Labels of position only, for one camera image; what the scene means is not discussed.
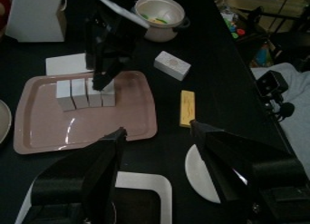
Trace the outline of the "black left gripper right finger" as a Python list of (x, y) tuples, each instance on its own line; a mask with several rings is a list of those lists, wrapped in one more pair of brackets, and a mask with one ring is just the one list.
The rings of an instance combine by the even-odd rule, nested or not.
[(310, 224), (310, 180), (297, 157), (190, 122), (201, 158), (233, 224)]

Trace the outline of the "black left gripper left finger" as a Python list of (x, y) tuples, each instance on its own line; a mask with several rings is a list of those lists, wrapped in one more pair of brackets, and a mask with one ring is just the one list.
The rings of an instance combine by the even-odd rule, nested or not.
[(118, 129), (42, 172), (30, 187), (22, 224), (111, 224), (126, 135)]

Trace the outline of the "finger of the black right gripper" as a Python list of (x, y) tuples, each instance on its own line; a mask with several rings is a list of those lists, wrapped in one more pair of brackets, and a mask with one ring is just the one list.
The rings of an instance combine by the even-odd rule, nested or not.
[(102, 91), (108, 86), (115, 76), (121, 73), (122, 69), (123, 69), (123, 62), (121, 57), (114, 58), (110, 67), (104, 69), (103, 57), (98, 56), (95, 60), (92, 88), (96, 91)]
[(84, 60), (86, 69), (95, 69), (95, 37), (94, 28), (98, 25), (98, 16), (92, 15), (84, 19)]

